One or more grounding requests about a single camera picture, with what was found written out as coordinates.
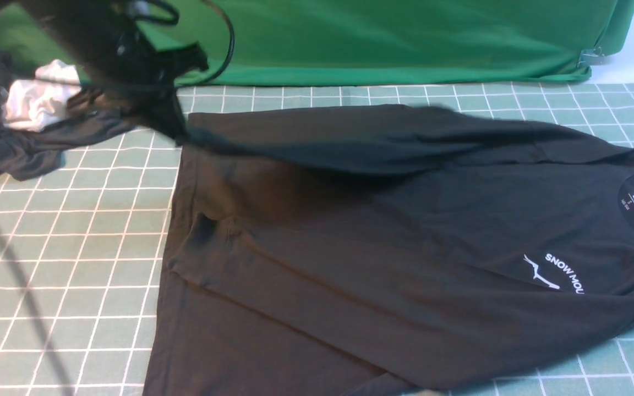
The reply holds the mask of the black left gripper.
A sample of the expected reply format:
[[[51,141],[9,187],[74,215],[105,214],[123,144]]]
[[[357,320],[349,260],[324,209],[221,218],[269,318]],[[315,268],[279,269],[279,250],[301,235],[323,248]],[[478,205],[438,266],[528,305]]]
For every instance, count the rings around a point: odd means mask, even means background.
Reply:
[[[173,20],[129,11],[75,11],[81,33],[75,56],[91,83],[75,95],[76,105],[137,105],[170,94],[176,78],[209,70],[198,43],[157,50],[141,32],[138,20],[174,24]]]

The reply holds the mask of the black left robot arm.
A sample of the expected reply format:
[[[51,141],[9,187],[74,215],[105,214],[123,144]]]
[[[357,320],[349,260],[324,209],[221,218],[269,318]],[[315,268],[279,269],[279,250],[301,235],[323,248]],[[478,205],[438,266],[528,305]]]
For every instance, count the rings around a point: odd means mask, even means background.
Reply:
[[[171,14],[168,19],[137,14],[131,1],[19,1],[18,7],[85,71],[89,88],[114,98],[163,95],[184,73],[209,69],[197,43],[162,51],[138,26],[139,21],[176,25],[178,13],[164,2],[160,7]]]

